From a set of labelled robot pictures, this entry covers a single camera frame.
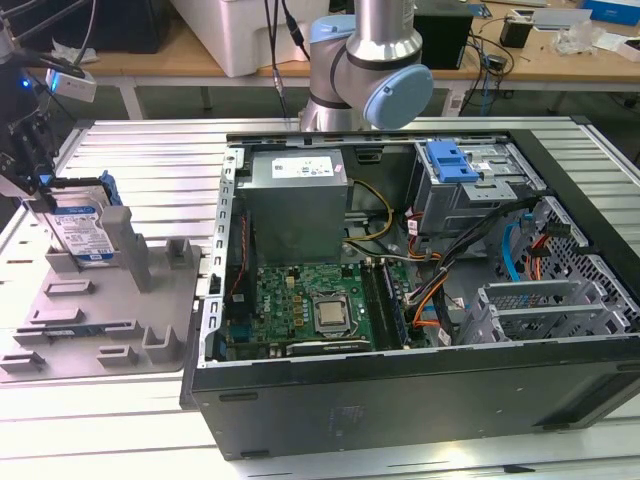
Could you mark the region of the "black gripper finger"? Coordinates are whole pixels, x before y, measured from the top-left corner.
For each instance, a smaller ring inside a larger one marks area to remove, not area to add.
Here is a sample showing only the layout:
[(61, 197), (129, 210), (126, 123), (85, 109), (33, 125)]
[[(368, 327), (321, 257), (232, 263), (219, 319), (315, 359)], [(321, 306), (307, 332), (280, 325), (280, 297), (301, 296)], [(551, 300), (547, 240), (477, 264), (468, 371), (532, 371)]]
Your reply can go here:
[(25, 177), (19, 176), (13, 163), (1, 163), (1, 194), (5, 197), (33, 199), (37, 186)]
[(36, 166), (26, 164), (22, 167), (22, 178), (27, 186), (27, 193), (23, 195), (22, 204), (28, 208), (32, 201), (47, 202), (50, 184), (55, 179), (56, 166), (54, 164)]

